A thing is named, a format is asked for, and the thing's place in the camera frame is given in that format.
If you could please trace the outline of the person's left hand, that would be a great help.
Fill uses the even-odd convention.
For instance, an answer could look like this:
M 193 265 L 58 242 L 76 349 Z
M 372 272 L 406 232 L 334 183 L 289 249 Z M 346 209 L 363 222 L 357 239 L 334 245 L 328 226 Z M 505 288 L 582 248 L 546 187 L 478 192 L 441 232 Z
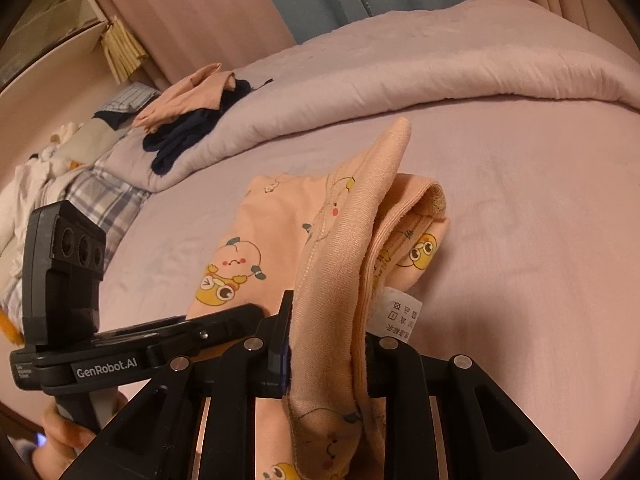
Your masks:
M 63 417 L 51 401 L 42 414 L 42 428 L 47 442 L 32 453 L 32 464 L 40 479 L 58 480 L 96 437 L 88 428 Z

